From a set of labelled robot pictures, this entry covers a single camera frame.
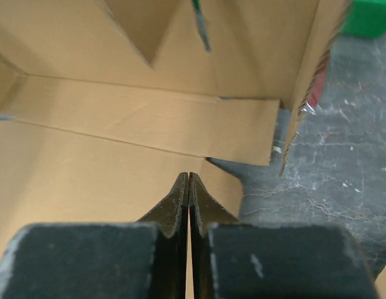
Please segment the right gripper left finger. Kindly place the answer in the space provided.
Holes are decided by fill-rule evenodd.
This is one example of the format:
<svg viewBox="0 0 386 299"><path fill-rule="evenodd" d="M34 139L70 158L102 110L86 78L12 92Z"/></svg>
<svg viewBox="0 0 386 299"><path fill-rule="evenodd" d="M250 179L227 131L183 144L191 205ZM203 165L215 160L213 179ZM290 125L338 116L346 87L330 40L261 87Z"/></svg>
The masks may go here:
<svg viewBox="0 0 386 299"><path fill-rule="evenodd" d="M35 223L0 261L0 298L184 298L188 175L135 222Z"/></svg>

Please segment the cardboard box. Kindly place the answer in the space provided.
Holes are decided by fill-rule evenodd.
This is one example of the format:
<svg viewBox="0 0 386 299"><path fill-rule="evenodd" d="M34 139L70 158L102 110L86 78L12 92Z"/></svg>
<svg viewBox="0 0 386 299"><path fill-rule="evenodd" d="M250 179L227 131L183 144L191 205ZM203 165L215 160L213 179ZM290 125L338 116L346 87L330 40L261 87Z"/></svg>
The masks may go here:
<svg viewBox="0 0 386 299"><path fill-rule="evenodd" d="M35 223L135 222L188 175L237 216L216 159L271 160L350 1L0 1L0 261Z"/></svg>

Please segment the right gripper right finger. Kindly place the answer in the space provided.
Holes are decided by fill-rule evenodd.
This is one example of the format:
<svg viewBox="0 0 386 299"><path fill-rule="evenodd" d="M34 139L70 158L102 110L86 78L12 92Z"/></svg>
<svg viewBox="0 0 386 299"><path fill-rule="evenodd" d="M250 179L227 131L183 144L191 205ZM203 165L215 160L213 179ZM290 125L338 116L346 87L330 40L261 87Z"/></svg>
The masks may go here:
<svg viewBox="0 0 386 299"><path fill-rule="evenodd" d="M195 298L377 298L358 243L331 224L243 224L189 178Z"/></svg>

